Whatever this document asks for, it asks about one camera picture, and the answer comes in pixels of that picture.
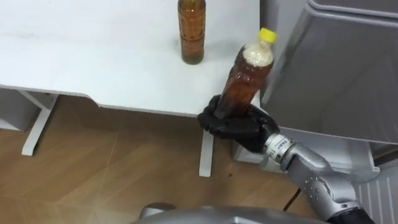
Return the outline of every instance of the brown liquid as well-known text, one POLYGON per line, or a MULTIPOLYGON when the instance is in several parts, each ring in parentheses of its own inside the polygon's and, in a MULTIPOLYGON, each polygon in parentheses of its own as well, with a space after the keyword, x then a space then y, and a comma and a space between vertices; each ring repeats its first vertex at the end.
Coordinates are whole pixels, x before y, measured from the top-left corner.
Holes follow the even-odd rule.
POLYGON ((205 54, 205 0, 178 0, 182 60, 196 65, 205 54))
POLYGON ((218 102, 214 115, 219 118, 243 116, 258 90, 262 88, 272 64, 257 67, 247 63, 243 57, 244 47, 235 59, 234 67, 229 73, 223 94, 218 102))

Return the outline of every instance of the black cable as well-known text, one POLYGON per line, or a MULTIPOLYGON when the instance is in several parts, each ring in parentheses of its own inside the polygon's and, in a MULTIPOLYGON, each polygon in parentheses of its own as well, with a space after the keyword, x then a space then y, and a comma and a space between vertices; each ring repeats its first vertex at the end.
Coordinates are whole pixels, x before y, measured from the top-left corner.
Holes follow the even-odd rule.
POLYGON ((296 200, 296 198, 299 196, 300 192, 301 189, 297 189, 296 193, 294 193, 293 197, 285 205, 283 211, 287 211, 289 209, 289 207, 293 204, 294 200, 296 200))

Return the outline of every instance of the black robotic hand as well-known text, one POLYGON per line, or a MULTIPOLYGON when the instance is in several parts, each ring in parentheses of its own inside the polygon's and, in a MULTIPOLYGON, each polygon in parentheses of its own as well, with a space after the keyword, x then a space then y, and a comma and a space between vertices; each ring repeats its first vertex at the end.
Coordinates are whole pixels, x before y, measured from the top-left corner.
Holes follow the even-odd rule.
POLYGON ((234 139, 253 153, 262 153, 265 141, 271 134, 279 133, 276 122, 265 112, 251 105, 246 116, 218 119, 213 113, 220 95, 198 115, 200 126, 220 139, 234 139))

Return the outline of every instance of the white foam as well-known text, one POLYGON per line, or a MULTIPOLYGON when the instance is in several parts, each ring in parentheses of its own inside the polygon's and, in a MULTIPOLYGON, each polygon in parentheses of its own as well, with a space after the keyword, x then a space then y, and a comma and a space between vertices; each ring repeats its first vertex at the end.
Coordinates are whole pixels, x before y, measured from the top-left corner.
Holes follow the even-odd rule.
POLYGON ((265 41, 244 46, 243 57, 249 64, 257 67, 265 67, 274 60, 270 45, 265 41))

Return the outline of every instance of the table top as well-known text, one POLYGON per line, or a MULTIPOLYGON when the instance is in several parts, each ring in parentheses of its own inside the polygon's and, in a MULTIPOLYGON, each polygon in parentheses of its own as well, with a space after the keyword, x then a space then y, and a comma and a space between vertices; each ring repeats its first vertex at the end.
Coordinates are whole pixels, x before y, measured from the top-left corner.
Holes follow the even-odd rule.
POLYGON ((205 58, 187 65, 177 0, 0 0, 0 87, 195 116, 259 30, 259 1, 206 3, 205 58))

